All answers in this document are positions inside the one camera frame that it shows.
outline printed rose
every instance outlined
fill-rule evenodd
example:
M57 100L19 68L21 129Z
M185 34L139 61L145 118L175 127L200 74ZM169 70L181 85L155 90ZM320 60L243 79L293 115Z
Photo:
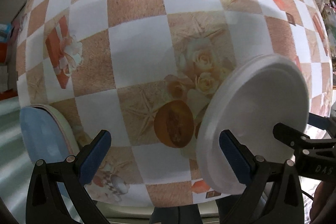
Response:
M186 101L187 93L194 88L195 84L186 76L177 77L175 75L167 75L165 77L167 90L175 100Z
M219 86L219 81L213 78L210 72L203 72L195 78L196 89L204 95L213 95Z
M197 38L189 42L185 55L180 57L180 69L190 79L203 72L211 72L219 63L209 38Z

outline orange object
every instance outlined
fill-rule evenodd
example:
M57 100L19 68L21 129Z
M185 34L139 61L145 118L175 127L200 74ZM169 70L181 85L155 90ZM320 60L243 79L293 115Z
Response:
M0 42L0 63L5 63L7 55L7 43Z
M155 115L154 132L167 146L185 147L194 134L193 114L187 104L175 100L162 106Z
M286 11L287 5L283 2L283 0L273 0L273 1L281 11Z
M94 176L92 182L99 187L104 187L103 182L99 176Z
M47 39L45 41L48 55L50 57L51 64L53 68L57 68L59 66L59 60L64 56L64 53L62 52L61 49L61 39L67 36L68 34L68 25L67 25L67 19L65 16L63 16L59 22L59 27L61 29L61 35L62 37L58 37L56 28L53 28L51 33L47 36ZM63 70L56 75L57 80L61 86L62 89L66 89L68 81L69 81L69 76L66 76Z
M322 29L322 26L321 26L321 23L320 23L320 20L319 20L319 17L318 17L317 14L315 14L313 16L313 22L314 22L314 25L315 25L315 27L317 29L317 32L319 33L320 38L321 38L321 40L323 42L326 37L324 36L324 32L323 32L323 29Z
M300 64L300 60L298 56L295 57L295 64L299 68L299 70L302 72L301 64Z
M13 89L10 89L10 90L7 90L7 91L4 91L4 92L0 93L0 101L1 100L6 100L6 99L9 99L9 98L12 98L12 97L16 97L16 96L17 96L17 91L15 91Z
M210 186L204 180L199 180L192 185L191 190L196 194L206 193L210 190Z

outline black cable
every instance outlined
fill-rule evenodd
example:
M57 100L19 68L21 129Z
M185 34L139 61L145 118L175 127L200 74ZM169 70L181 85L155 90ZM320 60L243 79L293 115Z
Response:
M301 190L302 191L302 194L304 194L304 195L306 195L308 198L310 198L311 200L314 200L314 198L310 195L310 194L308 194L307 192L305 192L305 191L303 191L303 190Z

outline table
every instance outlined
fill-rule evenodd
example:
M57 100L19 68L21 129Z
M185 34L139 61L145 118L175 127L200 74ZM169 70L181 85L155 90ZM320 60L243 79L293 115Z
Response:
M297 64L311 112L328 115L330 49L314 0L28 0L19 101L59 110L80 147L111 133L87 186L93 199L202 203L229 194L212 190L196 161L207 105L236 66L272 53Z

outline tablecloth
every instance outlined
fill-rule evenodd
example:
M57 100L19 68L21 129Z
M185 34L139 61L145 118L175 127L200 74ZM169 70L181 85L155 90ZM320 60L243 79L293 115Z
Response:
M229 194L212 190L196 161L207 105L236 66L272 53L297 64L311 112L328 115L330 49L314 0L28 0L19 101L59 110L80 147L110 131L86 186L93 199L201 203Z

